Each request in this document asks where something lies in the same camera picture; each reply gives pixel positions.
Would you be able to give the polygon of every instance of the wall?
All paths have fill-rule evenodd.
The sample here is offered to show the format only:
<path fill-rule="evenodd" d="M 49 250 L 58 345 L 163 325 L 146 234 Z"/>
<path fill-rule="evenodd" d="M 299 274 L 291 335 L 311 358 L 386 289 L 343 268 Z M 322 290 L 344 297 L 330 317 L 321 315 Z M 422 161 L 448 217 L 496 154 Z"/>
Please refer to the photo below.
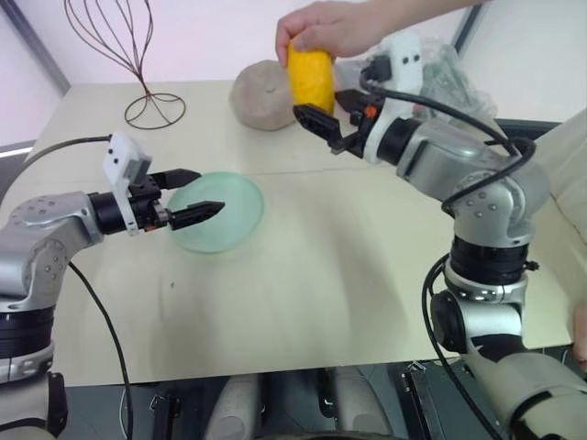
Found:
<path fill-rule="evenodd" d="M 82 3 L 72 2 L 78 6 Z M 74 35 L 61 2 L 20 0 L 17 3 L 72 84 L 133 81 L 128 72 L 92 52 Z M 308 3 L 311 2 L 151 1 L 155 27 L 145 62 L 147 80 L 235 78 L 247 65 L 274 58 L 273 38 L 277 20 Z M 143 2 L 131 0 L 131 4 L 140 13 L 136 21 L 144 22 L 144 19 L 141 20 L 145 16 Z M 123 23 L 114 0 L 101 1 L 101 5 L 108 17 L 117 18 L 113 20 L 115 29 L 124 30 L 120 27 Z M 462 12 L 459 11 L 430 20 L 417 28 L 427 35 L 444 36 L 450 42 L 461 17 Z M 104 28 L 101 20 L 97 21 Z"/>
<path fill-rule="evenodd" d="M 498 116 L 569 119 L 587 106 L 587 1 L 491 2 L 463 63 Z"/>
<path fill-rule="evenodd" d="M 0 146 L 36 139 L 61 97 L 0 10 Z"/>

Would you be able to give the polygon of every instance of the green glass dish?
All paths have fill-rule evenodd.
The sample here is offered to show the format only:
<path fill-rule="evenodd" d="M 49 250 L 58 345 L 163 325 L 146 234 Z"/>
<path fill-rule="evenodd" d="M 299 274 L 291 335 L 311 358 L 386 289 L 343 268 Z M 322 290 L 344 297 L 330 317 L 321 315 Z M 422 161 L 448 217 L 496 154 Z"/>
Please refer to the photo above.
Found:
<path fill-rule="evenodd" d="M 175 243 L 194 252 L 222 252 L 241 244 L 259 225 L 265 203 L 259 187 L 234 172 L 211 172 L 178 189 L 168 208 L 179 211 L 198 202 L 224 202 L 214 217 L 172 231 Z"/>

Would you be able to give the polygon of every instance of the table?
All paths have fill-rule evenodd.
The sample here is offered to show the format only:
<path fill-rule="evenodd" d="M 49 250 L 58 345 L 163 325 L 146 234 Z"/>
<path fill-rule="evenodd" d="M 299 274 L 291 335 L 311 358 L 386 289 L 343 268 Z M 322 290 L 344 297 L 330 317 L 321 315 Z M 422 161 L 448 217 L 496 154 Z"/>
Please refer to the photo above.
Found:
<path fill-rule="evenodd" d="M 73 259 L 112 316 L 131 380 L 433 358 L 420 290 L 452 239 L 439 203 L 390 166 L 332 156 L 299 126 L 271 133 L 242 126 L 227 103 L 230 86 L 154 85 L 188 108 L 175 126 L 145 132 L 122 117 L 137 85 L 77 85 L 35 146 L 121 130 L 153 156 L 151 171 L 237 171 L 264 194 L 260 228 L 234 251 L 190 253 L 158 230 L 109 236 Z M 37 162 L 7 194 L 2 224 L 32 196 L 107 191 L 105 150 L 84 144 Z M 587 250 L 552 201 L 537 215 L 537 230 L 532 258 L 542 269 L 530 276 L 525 341 L 566 344 L 569 309 L 587 292 Z M 70 271 L 53 337 L 54 370 L 68 385 L 121 382 L 102 316 Z"/>

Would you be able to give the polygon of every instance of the yellow object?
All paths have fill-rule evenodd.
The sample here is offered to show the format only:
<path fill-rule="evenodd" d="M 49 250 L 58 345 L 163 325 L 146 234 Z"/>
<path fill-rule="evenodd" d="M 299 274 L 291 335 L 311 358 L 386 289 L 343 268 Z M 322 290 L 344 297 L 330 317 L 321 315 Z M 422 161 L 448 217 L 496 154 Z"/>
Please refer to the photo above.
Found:
<path fill-rule="evenodd" d="M 329 115 L 334 113 L 334 73 L 326 52 L 300 52 L 290 44 L 287 71 L 296 104 L 313 104 Z"/>

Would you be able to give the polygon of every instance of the wire sculpture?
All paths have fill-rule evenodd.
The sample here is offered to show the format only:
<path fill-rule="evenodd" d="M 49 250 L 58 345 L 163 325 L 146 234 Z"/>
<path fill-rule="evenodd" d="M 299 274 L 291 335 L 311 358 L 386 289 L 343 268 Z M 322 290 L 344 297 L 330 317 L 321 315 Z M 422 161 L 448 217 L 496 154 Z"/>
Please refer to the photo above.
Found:
<path fill-rule="evenodd" d="M 121 35 L 116 34 L 112 20 L 105 13 L 104 0 L 94 0 L 95 6 L 90 6 L 88 0 L 83 0 L 81 13 L 75 11 L 72 0 L 63 0 L 63 7 L 70 26 L 79 38 L 96 52 L 132 73 L 142 86 L 143 95 L 131 102 L 125 109 L 127 123 L 141 130 L 156 130 L 175 124 L 185 114 L 185 101 L 172 93 L 153 93 L 145 83 L 143 74 L 145 53 L 153 36 L 153 14 L 149 0 L 143 0 L 149 20 L 144 41 L 140 45 L 138 44 L 137 23 L 135 23 L 136 14 L 133 16 L 130 1 L 114 1 L 117 13 L 124 20 L 124 28 L 129 34 L 128 38 L 122 38 Z M 146 115 L 150 114 L 155 115 L 159 122 L 148 123 Z"/>

